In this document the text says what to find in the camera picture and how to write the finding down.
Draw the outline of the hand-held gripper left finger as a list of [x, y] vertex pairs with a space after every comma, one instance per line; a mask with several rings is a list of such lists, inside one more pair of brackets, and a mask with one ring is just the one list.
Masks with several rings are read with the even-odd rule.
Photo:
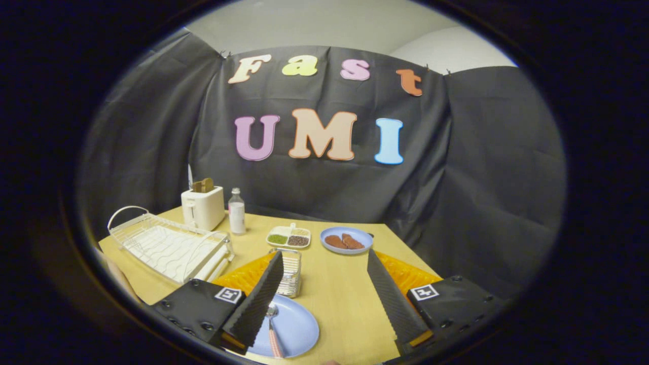
[[238, 282], [191, 279], [151, 309], [202, 342], [245, 355], [283, 278], [283, 255], [272, 252], [247, 268], [240, 268]]

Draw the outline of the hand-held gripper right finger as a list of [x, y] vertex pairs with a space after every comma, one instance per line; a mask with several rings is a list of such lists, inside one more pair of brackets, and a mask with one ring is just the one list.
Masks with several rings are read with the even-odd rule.
[[464, 276], [441, 279], [373, 249], [367, 273], [401, 355], [466, 337], [506, 304]]

